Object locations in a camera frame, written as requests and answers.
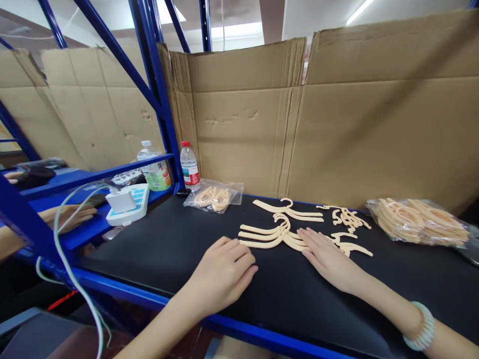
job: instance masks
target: bracelet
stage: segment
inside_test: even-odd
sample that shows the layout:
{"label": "bracelet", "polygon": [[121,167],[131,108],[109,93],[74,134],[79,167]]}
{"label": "bracelet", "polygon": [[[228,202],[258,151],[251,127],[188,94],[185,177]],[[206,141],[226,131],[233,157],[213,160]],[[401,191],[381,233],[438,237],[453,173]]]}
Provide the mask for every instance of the bracelet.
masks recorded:
{"label": "bracelet", "polygon": [[429,309],[427,309],[419,302],[411,303],[418,307],[421,311],[423,328],[419,336],[414,340],[410,340],[404,335],[403,338],[407,346],[410,347],[412,350],[422,352],[429,348],[429,345],[431,345],[431,342],[433,341],[434,333],[436,332],[436,322],[434,321],[434,317],[429,311]]}

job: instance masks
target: cable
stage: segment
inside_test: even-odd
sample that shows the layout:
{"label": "cable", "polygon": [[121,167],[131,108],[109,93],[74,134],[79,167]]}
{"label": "cable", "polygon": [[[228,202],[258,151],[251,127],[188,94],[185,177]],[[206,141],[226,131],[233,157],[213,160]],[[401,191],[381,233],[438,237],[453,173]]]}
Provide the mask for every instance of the cable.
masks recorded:
{"label": "cable", "polygon": [[223,0],[221,0],[221,23],[223,25],[223,51],[225,50],[225,18],[223,15]]}
{"label": "cable", "polygon": [[[79,7],[76,8],[75,12],[73,13],[73,15],[71,16],[70,20],[66,23],[65,25],[65,29],[63,29],[63,31],[66,31],[68,29],[68,27],[70,26],[71,22],[73,21],[73,18],[75,18],[76,14],[78,14],[78,11],[80,10]],[[22,36],[22,35],[9,35],[9,34],[2,34],[0,33],[0,36],[3,36],[3,37],[14,37],[14,38],[25,38],[27,40],[50,40],[50,39],[53,39],[54,36],[50,36],[50,37],[28,37],[28,36]]]}
{"label": "cable", "polygon": [[80,205],[80,207],[78,207],[78,209],[75,211],[75,213],[63,224],[63,226],[60,229],[58,229],[58,222],[60,220],[61,210],[63,209],[65,204],[68,202],[68,200],[70,200],[70,198],[72,198],[75,195],[75,193],[77,193],[79,190],[86,187],[87,185],[90,185],[90,184],[89,183],[84,184],[83,186],[77,188],[75,191],[70,193],[67,196],[67,198],[65,198],[65,200],[61,203],[60,207],[58,207],[58,210],[56,211],[56,215],[55,215],[55,221],[53,222],[53,240],[55,242],[55,247],[56,247],[56,250],[58,251],[58,255],[60,256],[60,259],[61,259],[61,261],[62,261],[62,263],[65,267],[66,273],[68,274],[68,277],[70,278],[71,282],[76,287],[76,289],[78,289],[78,291],[81,293],[83,298],[85,298],[86,303],[90,307],[91,314],[93,315],[93,319],[95,320],[96,328],[98,330],[98,353],[96,355],[96,359],[100,359],[101,354],[103,352],[103,330],[102,330],[101,315],[98,313],[97,309],[95,308],[95,305],[93,304],[90,296],[86,293],[86,291],[80,285],[78,280],[75,278],[75,275],[73,274],[73,271],[71,270],[70,264],[68,263],[68,260],[66,259],[65,253],[63,253],[63,249],[61,248],[60,240],[58,238],[58,234],[59,234],[60,230],[62,230],[72,220],[72,218],[75,217],[75,215],[85,206],[86,202],[90,199],[90,197],[95,195],[101,189],[104,189],[104,188],[108,187],[108,186],[102,186],[102,187],[94,190],[85,199],[85,201],[83,201],[83,203]]}
{"label": "cable", "polygon": [[[61,285],[64,285],[62,282],[59,282],[59,281],[55,281],[53,279],[50,279],[48,277],[45,277],[45,275],[41,272],[41,269],[40,269],[40,262],[42,260],[42,257],[38,257],[37,260],[36,260],[36,264],[35,264],[35,269],[36,269],[36,273],[38,274],[38,276],[43,279],[44,281],[47,281],[47,282],[50,282],[50,283],[55,283],[55,284],[61,284]],[[110,342],[111,342],[111,339],[112,339],[112,334],[111,334],[111,329],[110,327],[106,324],[105,320],[103,319],[101,313],[98,311],[98,309],[95,308],[95,310],[97,311],[98,313],[98,316],[100,317],[100,321],[101,321],[101,324],[103,324],[103,326],[105,327],[106,331],[108,332],[108,343],[106,344],[106,347],[108,349],[111,349],[110,348]]]}
{"label": "cable", "polygon": [[41,272],[41,269],[40,269],[40,261],[41,261],[41,257],[38,257],[36,259],[36,264],[35,264],[35,269],[36,269],[36,273],[38,274],[38,276],[43,279],[44,281],[47,281],[47,282],[50,282],[50,283],[55,283],[55,284],[63,284],[62,282],[59,282],[59,281],[55,281],[53,279],[50,279],[50,278],[47,278],[45,277],[45,275]]}
{"label": "cable", "polygon": [[[104,188],[108,188],[110,186],[102,186],[100,188],[97,188],[95,191],[93,191],[84,201],[83,203],[80,205],[80,207],[78,207],[78,209],[70,216],[69,219],[66,220],[66,222],[63,224],[63,226],[58,229],[58,222],[59,222],[59,219],[60,219],[60,214],[61,214],[61,210],[63,209],[63,207],[65,206],[65,204],[70,200],[70,198],[75,195],[79,190],[81,190],[82,188],[90,185],[91,183],[87,183],[87,184],[84,184],[83,186],[77,188],[75,191],[73,191],[67,198],[65,198],[65,200],[62,202],[62,204],[58,207],[58,210],[56,212],[56,215],[55,215],[55,221],[54,221],[54,225],[53,225],[53,239],[54,239],[54,242],[55,242],[55,247],[56,247],[56,250],[58,251],[58,255],[60,256],[60,259],[63,263],[63,265],[65,266],[65,269],[66,269],[66,272],[68,274],[68,277],[70,278],[70,280],[72,281],[73,285],[78,289],[78,291],[81,293],[81,295],[83,296],[83,298],[85,298],[85,301],[86,303],[88,304],[88,307],[90,308],[90,311],[91,311],[91,314],[93,315],[93,319],[95,320],[95,324],[96,324],[96,327],[97,327],[97,330],[98,330],[98,353],[97,353],[97,359],[100,359],[101,357],[101,353],[103,352],[103,330],[102,330],[102,325],[105,327],[106,331],[108,332],[108,343],[106,345],[107,348],[110,349],[109,345],[110,345],[110,342],[112,340],[112,333],[111,333],[111,329],[106,325],[105,323],[105,320],[103,319],[101,313],[98,311],[98,309],[96,309],[96,307],[93,305],[93,302],[91,301],[90,297],[88,296],[88,294],[86,293],[86,291],[83,289],[83,287],[80,286],[80,284],[78,283],[78,281],[76,280],[72,270],[71,270],[71,267],[65,257],[65,254],[63,253],[63,250],[60,246],[60,242],[59,242],[59,239],[58,239],[58,234],[59,232],[61,232],[63,230],[63,228],[65,226],[67,226],[70,221],[76,216],[76,214],[81,211],[81,209],[85,206],[85,204],[88,202],[88,200],[94,196],[97,192],[99,192],[100,190],[104,189]],[[36,268],[36,272],[38,274],[38,276],[47,281],[47,282],[51,282],[51,283],[55,283],[55,284],[63,284],[62,282],[58,282],[58,281],[54,281],[52,279],[49,279],[47,277],[44,276],[44,274],[41,272],[41,269],[40,269],[40,261],[41,261],[41,257],[38,257],[37,260],[36,260],[36,265],[35,265],[35,268]]]}

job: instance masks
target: plastic bottle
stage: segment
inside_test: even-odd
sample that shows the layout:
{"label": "plastic bottle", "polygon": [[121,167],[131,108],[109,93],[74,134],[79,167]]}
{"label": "plastic bottle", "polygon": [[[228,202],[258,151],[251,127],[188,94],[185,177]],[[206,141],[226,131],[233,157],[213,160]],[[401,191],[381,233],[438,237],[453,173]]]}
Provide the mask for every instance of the plastic bottle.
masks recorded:
{"label": "plastic bottle", "polygon": [[[136,157],[139,161],[163,155],[161,151],[153,148],[151,141],[142,141],[141,144],[143,145],[143,149]],[[141,167],[141,171],[145,175],[145,179],[150,190],[161,191],[170,188],[171,178],[165,161],[159,161],[147,166],[143,166]]]}
{"label": "plastic bottle", "polygon": [[196,192],[200,189],[200,174],[198,173],[198,163],[195,154],[190,147],[189,141],[181,142],[180,162],[183,170],[183,178],[186,188]]}

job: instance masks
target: black mat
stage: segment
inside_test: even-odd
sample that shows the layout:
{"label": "black mat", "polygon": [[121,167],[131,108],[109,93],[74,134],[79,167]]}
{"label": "black mat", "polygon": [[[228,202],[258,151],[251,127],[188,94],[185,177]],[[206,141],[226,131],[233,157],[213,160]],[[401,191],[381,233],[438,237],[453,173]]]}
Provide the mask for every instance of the black mat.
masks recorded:
{"label": "black mat", "polygon": [[[271,213],[252,204],[255,199],[282,205],[274,199],[244,196],[242,205],[229,206],[218,215],[183,207],[183,198],[172,197],[84,258],[82,266],[170,297],[222,235],[235,238],[241,224],[277,226]],[[317,211],[303,203],[295,203],[293,209]],[[332,225],[332,210],[322,212],[324,223],[291,219],[291,231],[300,226],[325,234],[347,231],[343,225]],[[351,241],[374,257],[351,252],[351,259],[479,344],[479,268],[447,248],[393,242],[370,217],[361,217],[373,229],[358,228],[359,238]],[[355,357],[422,357],[406,347],[399,331],[380,313],[322,279],[301,253],[284,243],[252,252],[259,270],[240,300],[223,315]]]}

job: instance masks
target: left hand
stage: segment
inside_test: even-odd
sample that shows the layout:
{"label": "left hand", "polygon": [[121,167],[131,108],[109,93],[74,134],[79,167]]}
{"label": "left hand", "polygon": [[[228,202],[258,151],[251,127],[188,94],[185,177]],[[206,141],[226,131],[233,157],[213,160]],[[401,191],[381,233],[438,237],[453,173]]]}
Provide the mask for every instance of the left hand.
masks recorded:
{"label": "left hand", "polygon": [[258,270],[254,256],[237,239],[221,237],[204,254],[173,300],[201,320],[236,302]]}
{"label": "left hand", "polygon": [[[65,205],[63,206],[60,214],[60,219],[58,221],[58,228],[60,229],[63,224],[71,217],[72,214],[80,207],[78,204],[74,205]],[[39,212],[38,215],[48,224],[48,226],[53,229],[53,222],[55,221],[56,211],[58,207],[47,209],[43,212]],[[81,225],[83,222],[88,221],[93,218],[93,215],[97,212],[96,208],[91,205],[83,206],[80,212],[76,214],[74,218],[68,223],[68,225],[60,232],[64,234],[71,230],[74,230],[76,227]]]}
{"label": "left hand", "polygon": [[17,184],[17,178],[20,177],[22,174],[23,172],[9,172],[3,176],[8,180],[8,182],[10,182],[10,184]]}

